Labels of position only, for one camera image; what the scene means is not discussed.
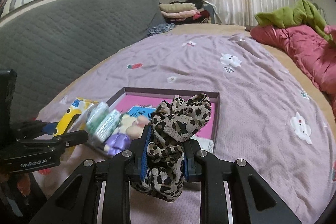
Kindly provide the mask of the hand with red nails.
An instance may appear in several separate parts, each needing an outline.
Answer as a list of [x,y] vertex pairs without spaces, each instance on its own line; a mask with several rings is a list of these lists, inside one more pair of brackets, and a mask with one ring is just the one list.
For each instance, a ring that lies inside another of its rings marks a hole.
[[31,182],[28,174],[1,173],[1,195],[15,199],[19,195],[27,197],[31,193]]

